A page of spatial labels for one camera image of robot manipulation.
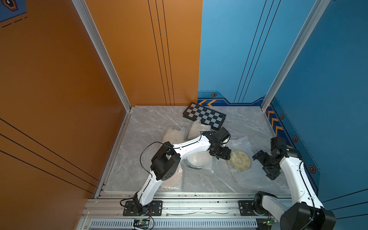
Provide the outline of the bubble wrap of yellow plate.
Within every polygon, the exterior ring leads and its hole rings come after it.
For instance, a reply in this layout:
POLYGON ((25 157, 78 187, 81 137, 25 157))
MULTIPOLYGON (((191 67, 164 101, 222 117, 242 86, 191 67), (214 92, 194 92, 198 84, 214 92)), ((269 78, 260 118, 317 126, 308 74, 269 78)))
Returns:
POLYGON ((266 177, 262 165, 258 161, 252 160, 254 152, 248 137, 230 140, 226 146, 229 147, 231 151, 244 151, 249 154, 251 158, 252 167, 245 171, 233 170, 228 164, 232 177, 239 186, 245 189, 246 193, 255 194, 258 191, 265 191, 275 195, 288 195, 290 193, 284 174, 281 174, 276 180, 271 180, 266 177))

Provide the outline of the yellow dinner plate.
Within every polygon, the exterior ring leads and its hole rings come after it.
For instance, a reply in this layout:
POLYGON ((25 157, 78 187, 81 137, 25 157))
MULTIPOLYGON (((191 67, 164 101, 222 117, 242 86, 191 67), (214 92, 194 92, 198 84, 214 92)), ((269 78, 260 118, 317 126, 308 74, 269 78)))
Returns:
POLYGON ((249 154, 241 150, 233 150, 231 152, 231 158, 228 160, 228 164, 230 168, 236 171, 245 171, 252 167, 249 154))

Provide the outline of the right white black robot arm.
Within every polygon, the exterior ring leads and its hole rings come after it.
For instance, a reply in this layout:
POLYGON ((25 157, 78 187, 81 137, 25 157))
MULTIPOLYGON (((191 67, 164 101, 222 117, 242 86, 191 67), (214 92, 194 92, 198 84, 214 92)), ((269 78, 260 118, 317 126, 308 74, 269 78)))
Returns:
POLYGON ((261 163, 271 180, 285 174, 292 206, 288 208, 279 202, 276 195, 259 191, 253 201, 254 212, 274 217, 282 230, 332 230, 336 224, 335 215, 326 210, 317 197, 301 153, 288 147, 282 137, 272 138, 270 146, 270 154, 261 150, 252 158, 261 163))

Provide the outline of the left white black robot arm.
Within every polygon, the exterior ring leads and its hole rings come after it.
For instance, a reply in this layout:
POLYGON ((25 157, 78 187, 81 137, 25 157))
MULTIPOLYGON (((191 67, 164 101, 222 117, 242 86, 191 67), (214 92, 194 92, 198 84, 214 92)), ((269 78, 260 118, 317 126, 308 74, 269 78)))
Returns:
POLYGON ((144 213, 148 209, 161 184, 175 174, 180 162, 187 157, 208 151, 216 159, 228 161, 231 158, 231 150, 225 144, 230 137, 228 130, 222 127, 218 131, 201 132, 197 138, 180 144, 163 143, 151 159, 148 179, 142 189, 133 196, 137 211, 144 213))

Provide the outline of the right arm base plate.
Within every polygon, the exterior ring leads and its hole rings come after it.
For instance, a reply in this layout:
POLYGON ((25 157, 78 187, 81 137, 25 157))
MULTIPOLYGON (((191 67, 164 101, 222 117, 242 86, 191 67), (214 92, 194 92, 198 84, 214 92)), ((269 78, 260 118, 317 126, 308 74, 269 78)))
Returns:
POLYGON ((238 201, 239 212, 241 216, 269 216, 270 212, 264 208, 260 208, 254 204, 251 200, 239 200, 238 201))

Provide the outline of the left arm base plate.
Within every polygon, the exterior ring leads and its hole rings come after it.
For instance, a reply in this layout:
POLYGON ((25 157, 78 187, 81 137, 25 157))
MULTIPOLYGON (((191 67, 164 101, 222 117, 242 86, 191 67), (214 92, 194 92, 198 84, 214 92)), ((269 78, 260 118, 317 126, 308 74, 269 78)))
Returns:
POLYGON ((153 200, 150 204, 146 206, 136 206, 133 200, 127 200, 123 205, 123 216, 133 217, 133 216, 161 216, 163 210, 163 201, 153 200))

